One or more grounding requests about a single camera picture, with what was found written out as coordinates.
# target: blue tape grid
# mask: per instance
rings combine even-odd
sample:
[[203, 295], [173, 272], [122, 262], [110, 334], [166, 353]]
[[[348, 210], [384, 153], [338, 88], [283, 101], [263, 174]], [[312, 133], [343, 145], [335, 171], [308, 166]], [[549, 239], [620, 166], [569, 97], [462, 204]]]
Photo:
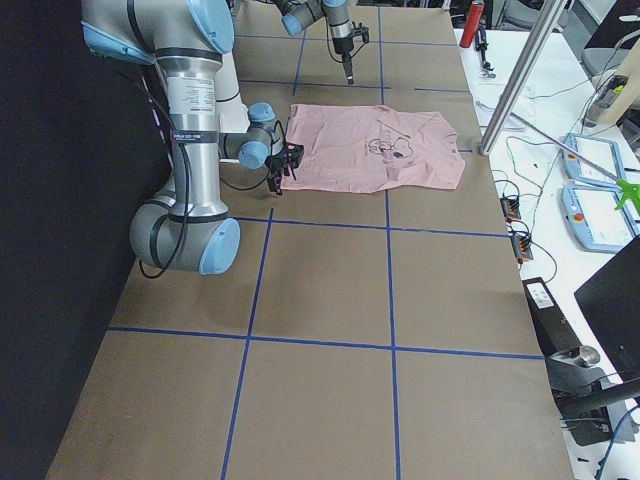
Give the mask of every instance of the blue tape grid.
[[244, 382], [244, 373], [247, 367], [247, 358], [249, 357], [249, 347], [251, 345], [251, 333], [253, 332], [253, 322], [256, 318], [256, 308], [258, 306], [258, 298], [260, 297], [260, 287], [262, 286], [262, 274], [264, 272], [264, 264], [267, 258], [267, 249], [269, 248], [269, 236], [271, 235], [271, 220], [273, 219], [273, 208], [269, 212], [269, 222], [267, 223], [267, 232], [264, 236], [264, 245], [262, 247], [262, 257], [260, 258], [260, 268], [258, 270], [258, 280], [256, 282], [256, 290], [253, 295], [253, 304], [251, 305], [251, 317], [249, 318], [249, 327], [247, 328], [247, 336], [244, 342], [244, 352], [242, 354], [242, 363], [240, 365], [240, 374], [238, 375], [238, 386], [236, 388], [236, 396], [233, 402], [233, 412], [231, 414], [231, 423], [229, 424], [229, 434], [227, 436], [227, 447], [224, 452], [224, 461], [222, 463], [222, 473], [220, 480], [225, 480], [227, 469], [229, 467], [229, 458], [231, 456], [231, 445], [233, 443], [233, 434], [238, 417], [238, 407], [240, 406], [240, 396], [242, 395], [242, 384]]
[[[399, 42], [399, 41], [387, 41], [382, 40], [382, 21], [380, 8], [378, 13], [378, 28], [380, 32], [379, 41], [371, 41], [371, 43], [378, 44], [379, 48], [379, 61], [380, 61], [380, 86], [355, 86], [356, 88], [379, 88], [380, 89], [380, 101], [384, 105], [384, 91], [389, 89], [384, 85], [384, 72], [383, 72], [383, 44], [399, 44], [399, 45], [430, 45], [430, 46], [442, 46], [442, 47], [457, 47], [456, 44], [440, 44], [440, 43], [422, 43], [422, 42]], [[292, 39], [298, 40], [292, 37], [279, 37], [268, 35], [237, 35], [241, 38], [275, 38], [275, 39]], [[253, 81], [253, 80], [241, 80], [241, 83], [272, 83], [272, 84], [284, 84], [292, 85], [292, 96], [295, 96], [298, 85], [309, 86], [327, 86], [327, 87], [348, 87], [354, 88], [354, 86], [347, 85], [332, 85], [332, 84], [315, 84], [300, 82], [300, 68], [302, 63], [302, 57], [304, 52], [304, 45], [306, 41], [326, 41], [326, 39], [319, 38], [307, 38], [306, 31], [302, 37], [300, 45], [300, 54], [298, 57], [298, 63], [296, 66], [296, 75], [293, 82], [278, 82], [278, 81]], [[442, 92], [466, 92], [463, 90], [446, 90], [446, 89], [427, 89], [427, 88], [415, 88], [418, 91], [442, 91]], [[462, 153], [471, 153], [472, 150], [459, 150]], [[252, 222], [264, 222], [267, 223], [267, 230], [265, 234], [264, 245], [262, 249], [262, 257], [260, 259], [260, 268], [258, 270], [258, 279], [256, 282], [256, 288], [254, 292], [253, 304], [251, 307], [251, 316], [249, 320], [249, 326], [247, 328], [246, 335], [237, 334], [225, 334], [225, 333], [212, 333], [212, 332], [198, 332], [198, 331], [181, 331], [181, 330], [166, 330], [166, 329], [152, 329], [152, 328], [139, 328], [139, 327], [109, 327], [109, 331], [113, 332], [131, 332], [131, 333], [146, 333], [146, 334], [161, 334], [161, 335], [177, 335], [177, 336], [190, 336], [190, 337], [206, 337], [206, 338], [219, 338], [219, 339], [232, 339], [242, 340], [245, 342], [244, 351], [242, 355], [242, 362], [240, 372], [238, 375], [238, 383], [236, 387], [236, 393], [233, 404], [233, 411], [231, 415], [231, 422], [229, 425], [229, 432], [227, 435], [227, 445], [225, 448], [224, 461], [221, 472], [221, 480], [226, 479], [229, 460], [231, 458], [231, 449], [233, 444], [233, 436], [235, 432], [235, 425], [238, 416], [238, 410], [240, 406], [240, 400], [242, 396], [242, 387], [244, 383], [244, 375], [246, 372], [247, 360], [249, 357], [251, 342], [270, 342], [270, 343], [289, 343], [289, 344], [302, 344], [302, 345], [316, 345], [325, 347], [338, 347], [338, 348], [356, 348], [356, 349], [373, 349], [384, 350], [391, 353], [391, 373], [392, 373], [392, 387], [393, 387], [393, 417], [394, 417], [394, 445], [395, 445], [395, 459], [396, 459], [396, 480], [402, 479], [402, 465], [401, 465], [401, 449], [400, 449], [400, 418], [398, 407], [398, 375], [397, 375], [397, 355], [400, 352], [413, 352], [413, 353], [426, 353], [426, 354], [441, 354], [441, 355], [462, 355], [462, 356], [476, 356], [476, 357], [493, 357], [493, 358], [509, 358], [509, 359], [522, 359], [522, 360], [543, 360], [544, 357], [540, 355], [524, 355], [515, 353], [498, 353], [498, 352], [480, 352], [480, 351], [468, 351], [468, 350], [449, 350], [449, 349], [436, 349], [436, 348], [423, 348], [423, 347], [411, 347], [411, 346], [398, 346], [396, 345], [396, 332], [395, 332], [395, 311], [394, 311], [394, 291], [393, 291], [393, 258], [392, 258], [392, 246], [391, 246], [391, 232], [426, 232], [435, 234], [446, 235], [469, 235], [469, 236], [481, 236], [481, 237], [498, 237], [508, 238], [507, 234], [495, 234], [495, 233], [480, 233], [480, 232], [460, 232], [460, 231], [448, 231], [448, 230], [436, 230], [436, 229], [422, 229], [422, 228], [399, 228], [392, 227], [390, 222], [390, 198], [389, 192], [385, 191], [385, 226], [372, 226], [372, 225], [351, 225], [351, 224], [339, 224], [339, 223], [315, 223], [304, 221], [287, 221], [287, 220], [275, 220], [273, 218], [274, 209], [269, 212], [268, 219], [258, 219], [249, 217], [236, 217], [238, 220], [252, 221]], [[387, 236], [387, 275], [389, 283], [389, 326], [391, 333], [390, 345], [375, 345], [365, 343], [349, 343], [349, 342], [332, 342], [321, 340], [309, 340], [309, 339], [296, 339], [296, 338], [279, 338], [279, 337], [263, 337], [253, 336], [253, 325], [255, 321], [255, 314], [260, 296], [260, 288], [262, 286], [262, 278], [264, 272], [264, 265], [266, 261], [267, 250], [269, 246], [269, 238], [271, 234], [271, 227], [273, 224], [289, 224], [289, 225], [309, 225], [309, 226], [327, 226], [337, 228], [355, 228], [355, 229], [375, 229], [386, 231]]]
[[544, 360], [542, 355], [528, 355], [524, 353], [503, 353], [503, 352], [480, 352], [477, 350], [454, 350], [448, 348], [430, 348], [430, 347], [412, 347], [407, 345], [378, 345], [373, 343], [357, 343], [357, 342], [337, 342], [331, 340], [313, 340], [307, 338], [286, 338], [286, 337], [264, 337], [256, 335], [237, 335], [230, 333], [216, 332], [199, 332], [193, 330], [171, 330], [163, 328], [146, 328], [146, 327], [109, 327], [110, 332], [124, 333], [141, 333], [149, 335], [172, 335], [179, 337], [202, 337], [202, 338], [220, 338], [227, 340], [250, 340], [251, 342], [262, 343], [285, 343], [292, 345], [315, 345], [319, 347], [336, 347], [351, 348], [360, 350], [383, 350], [390, 352], [410, 352], [432, 355], [453, 355], [463, 357], [487, 357], [487, 358], [507, 358], [511, 360]]
[[467, 237], [490, 237], [490, 238], [509, 238], [507, 233], [487, 233], [487, 232], [464, 232], [458, 230], [439, 230], [435, 228], [413, 228], [413, 227], [392, 227], [392, 226], [378, 226], [378, 225], [357, 225], [349, 223], [322, 223], [322, 222], [307, 222], [304, 220], [278, 220], [275, 218], [252, 218], [252, 217], [233, 217], [236, 220], [244, 222], [257, 222], [257, 223], [271, 223], [281, 225], [303, 225], [309, 227], [333, 227], [333, 228], [353, 228], [360, 230], [390, 230], [392, 232], [409, 232], [409, 233], [433, 233], [438, 235], [458, 235]]

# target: pink t-shirt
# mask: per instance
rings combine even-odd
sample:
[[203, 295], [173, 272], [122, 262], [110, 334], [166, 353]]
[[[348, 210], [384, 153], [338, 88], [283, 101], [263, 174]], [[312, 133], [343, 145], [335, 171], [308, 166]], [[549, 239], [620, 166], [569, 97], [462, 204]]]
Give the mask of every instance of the pink t-shirt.
[[304, 145], [286, 190], [373, 193], [401, 185], [455, 189], [464, 160], [440, 112], [292, 105], [287, 141]]

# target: red object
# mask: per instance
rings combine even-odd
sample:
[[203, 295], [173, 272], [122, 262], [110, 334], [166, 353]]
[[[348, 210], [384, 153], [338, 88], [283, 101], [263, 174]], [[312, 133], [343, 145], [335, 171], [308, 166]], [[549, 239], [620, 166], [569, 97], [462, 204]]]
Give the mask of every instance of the red object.
[[482, 17], [482, 11], [484, 10], [484, 2], [482, 0], [473, 0], [471, 7], [469, 8], [469, 14], [467, 15], [467, 23], [464, 25], [464, 32], [460, 39], [460, 46], [462, 48], [469, 48], [473, 37], [478, 31], [478, 25], [480, 25], [480, 17]]

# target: metal pole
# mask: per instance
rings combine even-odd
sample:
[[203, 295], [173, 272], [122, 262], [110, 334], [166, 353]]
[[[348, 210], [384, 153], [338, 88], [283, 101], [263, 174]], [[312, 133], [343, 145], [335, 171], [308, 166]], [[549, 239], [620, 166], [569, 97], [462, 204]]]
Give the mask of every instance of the metal pole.
[[533, 26], [533, 30], [531, 30], [527, 38], [527, 43], [522, 50], [520, 58], [518, 58], [509, 82], [504, 88], [498, 106], [482, 137], [482, 141], [478, 147], [482, 155], [488, 155], [498, 140], [498, 135], [500, 135], [504, 123], [507, 121], [507, 118], [509, 118], [509, 114], [516, 104], [518, 95], [520, 95], [522, 87], [524, 87], [538, 56], [540, 56], [544, 48], [549, 33], [551, 33], [558, 22], [558, 18], [560, 18], [564, 4], [565, 2], [560, 0], [547, 0], [544, 2], [538, 21]]
[[[485, 105], [484, 103], [482, 103], [481, 101], [477, 101], [476, 105], [480, 105], [482, 108], [487, 109], [487, 110], [491, 110], [491, 107]], [[582, 155], [580, 152], [578, 152], [577, 150], [571, 148], [569, 145], [562, 143], [560, 140], [556, 140], [555, 138], [553, 138], [551, 135], [544, 133], [542, 130], [540, 130], [538, 127], [536, 127], [533, 123], [525, 120], [524, 118], [522, 118], [520, 115], [518, 115], [515, 112], [511, 112], [511, 116], [513, 118], [515, 118], [516, 120], [518, 120], [520, 123], [523, 123], [525, 126], [529, 127], [531, 130], [538, 132], [540, 135], [542, 135], [544, 138], [546, 138], [547, 140], [549, 140], [551, 143], [555, 143], [557, 146], [559, 146], [561, 149], [563, 149], [565, 152], [570, 153], [571, 155], [573, 155], [574, 157], [576, 157], [578, 160], [580, 160], [581, 162], [586, 163], [587, 165], [589, 165], [591, 168], [593, 168], [594, 170], [600, 172], [602, 175], [604, 175], [607, 178], [610, 178], [611, 180], [613, 180], [614, 182], [617, 182], [619, 180], [618, 177], [616, 177], [613, 173], [605, 170], [604, 168], [602, 168], [600, 165], [593, 163], [591, 160], [589, 160], [588, 158], [585, 158], [584, 155]]]

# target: ur robot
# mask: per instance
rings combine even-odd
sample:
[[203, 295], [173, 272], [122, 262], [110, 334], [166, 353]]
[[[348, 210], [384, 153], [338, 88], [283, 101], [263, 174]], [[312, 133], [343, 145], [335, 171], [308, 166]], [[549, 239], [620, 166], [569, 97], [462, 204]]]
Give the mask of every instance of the ur robot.
[[[353, 83], [353, 38], [362, 35], [366, 43], [368, 29], [352, 27], [346, 0], [276, 0], [276, 5], [291, 35], [327, 17], [335, 51]], [[236, 257], [240, 226], [220, 199], [219, 145], [246, 168], [266, 164], [269, 187], [277, 193], [282, 174], [296, 168], [302, 156], [302, 147], [285, 143], [276, 132], [269, 104], [247, 109], [242, 103], [229, 5], [225, 0], [83, 0], [82, 26], [93, 53], [155, 65], [168, 100], [173, 172], [138, 209], [129, 233], [133, 251], [160, 269], [155, 276], [169, 268], [224, 273]]]

